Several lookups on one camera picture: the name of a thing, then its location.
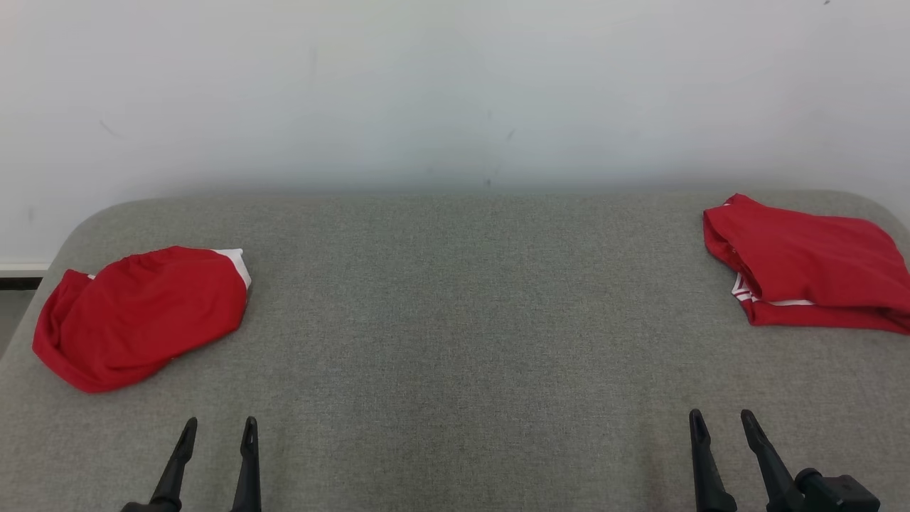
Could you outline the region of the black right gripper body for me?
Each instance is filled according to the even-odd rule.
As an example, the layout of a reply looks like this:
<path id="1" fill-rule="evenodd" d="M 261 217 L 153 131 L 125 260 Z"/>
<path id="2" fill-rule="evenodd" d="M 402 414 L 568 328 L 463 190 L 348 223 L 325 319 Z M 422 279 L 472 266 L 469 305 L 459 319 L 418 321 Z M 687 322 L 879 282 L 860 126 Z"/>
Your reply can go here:
<path id="1" fill-rule="evenodd" d="M 879 511 L 880 500 L 849 474 L 823 476 L 804 469 L 794 479 L 803 494 L 802 511 Z"/>

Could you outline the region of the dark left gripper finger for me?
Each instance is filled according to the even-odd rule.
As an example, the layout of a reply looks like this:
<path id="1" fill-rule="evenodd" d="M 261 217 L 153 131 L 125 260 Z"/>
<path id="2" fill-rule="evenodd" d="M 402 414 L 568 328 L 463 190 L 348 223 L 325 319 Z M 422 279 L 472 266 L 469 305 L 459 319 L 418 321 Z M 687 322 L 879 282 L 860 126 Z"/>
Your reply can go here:
<path id="1" fill-rule="evenodd" d="M 248 416 L 240 444 L 242 463 L 231 511 L 261 511 L 262 492 L 259 469 L 259 429 L 254 416 Z"/>
<path id="2" fill-rule="evenodd" d="M 193 416 L 186 421 L 185 427 L 179 435 L 178 443 L 173 448 L 165 470 L 151 496 L 151 503 L 181 503 L 180 493 L 185 468 L 192 460 L 196 430 L 198 430 L 198 419 Z"/>

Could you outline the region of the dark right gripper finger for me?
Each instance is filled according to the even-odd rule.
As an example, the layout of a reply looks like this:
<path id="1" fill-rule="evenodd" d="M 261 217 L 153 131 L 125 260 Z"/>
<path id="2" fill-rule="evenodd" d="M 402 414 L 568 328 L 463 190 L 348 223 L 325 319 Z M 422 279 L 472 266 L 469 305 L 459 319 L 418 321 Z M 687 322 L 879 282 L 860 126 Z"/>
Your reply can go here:
<path id="1" fill-rule="evenodd" d="M 761 479 L 768 496 L 765 509 L 799 511 L 803 505 L 803 495 L 794 485 L 792 474 L 787 470 L 786 464 L 751 410 L 742 410 L 742 428 L 761 471 Z"/>
<path id="2" fill-rule="evenodd" d="M 689 412 L 693 486 L 696 511 L 737 511 L 737 502 L 726 492 L 711 450 L 711 435 L 699 409 Z"/>

